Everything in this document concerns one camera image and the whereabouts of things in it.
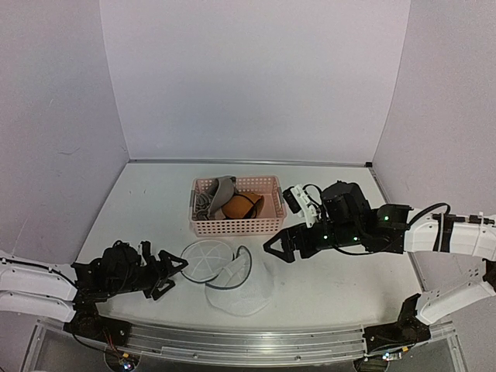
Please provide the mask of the pink plastic basket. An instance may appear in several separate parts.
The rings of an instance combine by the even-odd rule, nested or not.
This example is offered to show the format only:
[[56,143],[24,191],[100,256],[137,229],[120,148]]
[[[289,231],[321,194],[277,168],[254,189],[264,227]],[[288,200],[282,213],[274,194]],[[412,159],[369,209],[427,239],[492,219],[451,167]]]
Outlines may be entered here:
[[278,177],[196,178],[189,219],[196,236],[252,236],[277,232],[287,216]]

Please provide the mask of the orange black bra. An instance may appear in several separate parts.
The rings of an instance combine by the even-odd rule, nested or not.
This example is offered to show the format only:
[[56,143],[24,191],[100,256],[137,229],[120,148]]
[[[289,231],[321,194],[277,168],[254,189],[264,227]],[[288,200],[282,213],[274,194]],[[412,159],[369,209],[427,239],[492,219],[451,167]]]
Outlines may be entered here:
[[241,192],[234,194],[221,210],[227,219],[256,219],[260,217],[263,208],[263,195]]

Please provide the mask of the white mesh laundry bag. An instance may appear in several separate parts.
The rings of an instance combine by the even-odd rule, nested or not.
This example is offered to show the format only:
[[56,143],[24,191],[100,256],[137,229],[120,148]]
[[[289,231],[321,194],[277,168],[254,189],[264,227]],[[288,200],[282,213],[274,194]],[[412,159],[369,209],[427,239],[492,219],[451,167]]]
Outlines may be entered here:
[[209,305],[226,314],[254,315],[274,297],[271,269],[247,246],[233,248],[219,240],[200,240],[185,247],[181,258],[188,262],[181,271],[183,277],[201,284]]

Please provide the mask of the grey bra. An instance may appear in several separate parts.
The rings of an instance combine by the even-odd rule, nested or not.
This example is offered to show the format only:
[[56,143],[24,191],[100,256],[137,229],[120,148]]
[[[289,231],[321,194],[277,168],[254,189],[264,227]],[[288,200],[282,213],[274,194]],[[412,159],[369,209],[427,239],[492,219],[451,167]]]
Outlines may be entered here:
[[236,193],[236,178],[223,176],[211,179],[211,184],[195,199],[194,217],[199,221],[215,219],[215,214]]

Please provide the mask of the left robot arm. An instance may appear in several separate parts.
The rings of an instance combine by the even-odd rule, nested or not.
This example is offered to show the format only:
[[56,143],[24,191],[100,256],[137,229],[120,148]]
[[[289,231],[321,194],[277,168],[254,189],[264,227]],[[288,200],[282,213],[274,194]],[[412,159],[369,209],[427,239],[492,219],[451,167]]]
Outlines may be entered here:
[[117,240],[90,263],[48,264],[1,252],[1,310],[38,315],[74,326],[89,339],[104,332],[97,304],[117,295],[141,292],[159,300],[188,266],[166,250],[156,256],[151,242],[139,249]]

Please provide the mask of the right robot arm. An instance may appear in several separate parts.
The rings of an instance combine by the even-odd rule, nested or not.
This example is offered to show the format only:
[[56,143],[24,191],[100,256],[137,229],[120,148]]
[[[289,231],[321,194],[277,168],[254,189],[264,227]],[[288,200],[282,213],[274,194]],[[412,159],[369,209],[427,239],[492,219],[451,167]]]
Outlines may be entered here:
[[446,253],[478,257],[484,274],[471,271],[450,289],[412,295],[404,300],[390,336],[407,343],[444,316],[495,295],[495,217],[482,213],[457,215],[445,202],[423,209],[384,204],[372,208],[360,186],[337,181],[313,199],[304,185],[286,189],[283,198],[303,223],[284,228],[263,244],[263,250],[291,264],[324,250],[349,257],[392,253]]

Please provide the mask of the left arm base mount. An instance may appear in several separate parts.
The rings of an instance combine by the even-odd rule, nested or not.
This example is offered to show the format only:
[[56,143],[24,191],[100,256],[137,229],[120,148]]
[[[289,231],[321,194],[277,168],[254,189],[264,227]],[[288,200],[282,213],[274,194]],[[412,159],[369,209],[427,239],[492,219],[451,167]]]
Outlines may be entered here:
[[72,320],[64,323],[63,330],[85,339],[112,343],[113,346],[125,346],[129,339],[131,323],[100,315],[98,309],[92,305],[78,308]]

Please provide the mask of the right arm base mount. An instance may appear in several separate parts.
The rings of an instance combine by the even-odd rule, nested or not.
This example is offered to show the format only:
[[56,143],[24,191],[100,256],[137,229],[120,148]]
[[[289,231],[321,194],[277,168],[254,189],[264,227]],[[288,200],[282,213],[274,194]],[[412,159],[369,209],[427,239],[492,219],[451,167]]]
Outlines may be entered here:
[[430,340],[429,326],[416,318],[416,305],[420,297],[420,294],[414,294],[405,299],[395,322],[364,328],[363,338],[368,355],[399,350],[404,346],[414,346]]

